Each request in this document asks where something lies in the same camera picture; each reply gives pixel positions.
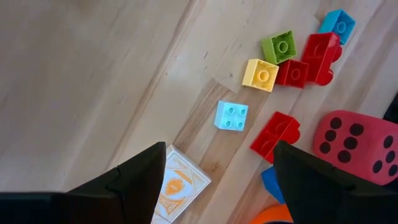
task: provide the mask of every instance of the black object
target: black object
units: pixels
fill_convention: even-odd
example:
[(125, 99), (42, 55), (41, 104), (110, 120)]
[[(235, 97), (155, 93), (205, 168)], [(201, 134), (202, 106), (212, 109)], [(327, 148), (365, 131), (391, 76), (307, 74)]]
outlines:
[(393, 180), (389, 184), (385, 185), (384, 187), (388, 188), (390, 190), (394, 190), (394, 191), (398, 192), (398, 178), (396, 178), (395, 180)]
[(383, 119), (398, 124), (398, 93), (388, 107)]
[(150, 223), (163, 183), (165, 143), (67, 192), (1, 193), (0, 223)]
[(287, 142), (274, 168), (295, 224), (398, 223), (398, 193), (360, 179)]

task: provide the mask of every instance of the black dot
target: black dot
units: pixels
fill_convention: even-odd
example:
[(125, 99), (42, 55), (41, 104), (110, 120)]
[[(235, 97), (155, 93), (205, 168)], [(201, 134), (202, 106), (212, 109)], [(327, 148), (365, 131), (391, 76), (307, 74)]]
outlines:
[(324, 154), (330, 152), (330, 144), (329, 144), (328, 142), (323, 142), (323, 143), (321, 144), (321, 146), (319, 147), (319, 150), (320, 150), (322, 153), (324, 153)]
[(376, 161), (374, 164), (373, 164), (373, 172), (375, 173), (375, 174), (377, 174), (380, 170), (381, 170), (381, 167), (383, 166), (383, 163), (381, 162), (381, 161)]
[(390, 175), (390, 177), (392, 177), (393, 175), (395, 175), (397, 173), (397, 165), (392, 165), (390, 167), (390, 169), (388, 170), (388, 175)]
[(348, 137), (344, 140), (344, 147), (346, 149), (355, 149), (358, 145), (358, 141), (354, 137)]
[(387, 136), (387, 137), (384, 139), (383, 146), (384, 146), (386, 149), (390, 148), (391, 145), (392, 145), (393, 140), (394, 140), (394, 138), (393, 138), (392, 136)]
[(336, 131), (334, 130), (329, 130), (325, 133), (325, 138), (328, 141), (333, 141), (336, 139)]
[(330, 121), (330, 127), (333, 129), (338, 129), (341, 127), (341, 119), (340, 118), (333, 118)]
[(386, 162), (390, 163), (396, 158), (396, 152), (389, 151), (386, 156)]
[(363, 125), (362, 124), (353, 124), (349, 127), (349, 132), (353, 136), (360, 136), (363, 133)]
[(351, 160), (351, 154), (347, 150), (343, 150), (337, 154), (337, 159), (342, 163), (347, 163)]

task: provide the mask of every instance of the orange toy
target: orange toy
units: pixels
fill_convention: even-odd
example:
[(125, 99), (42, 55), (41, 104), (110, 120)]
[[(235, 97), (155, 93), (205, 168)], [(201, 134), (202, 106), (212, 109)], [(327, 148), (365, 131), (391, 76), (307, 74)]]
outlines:
[(286, 204), (265, 209), (250, 224), (265, 224), (276, 221), (293, 223)]

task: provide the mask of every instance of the green brick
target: green brick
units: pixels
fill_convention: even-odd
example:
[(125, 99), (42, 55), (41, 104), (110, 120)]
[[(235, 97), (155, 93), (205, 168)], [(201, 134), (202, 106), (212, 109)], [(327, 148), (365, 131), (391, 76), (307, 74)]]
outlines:
[(290, 30), (262, 40), (262, 50), (266, 61), (277, 65), (296, 56), (293, 32)]

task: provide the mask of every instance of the wooden floor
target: wooden floor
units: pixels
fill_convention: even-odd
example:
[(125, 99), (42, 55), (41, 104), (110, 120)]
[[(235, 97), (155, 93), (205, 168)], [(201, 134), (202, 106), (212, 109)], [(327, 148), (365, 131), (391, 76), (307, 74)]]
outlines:
[[(339, 8), (357, 26), (329, 85), (241, 85), (263, 37), (292, 29), (300, 55)], [(247, 223), (276, 203), (249, 150), (271, 114), (297, 118), (310, 152), (327, 112), (385, 112), (397, 12), (397, 0), (0, 1), (0, 190), (68, 190), (166, 141), (212, 179), (176, 223)], [(220, 99), (249, 105), (244, 132), (213, 126)]]

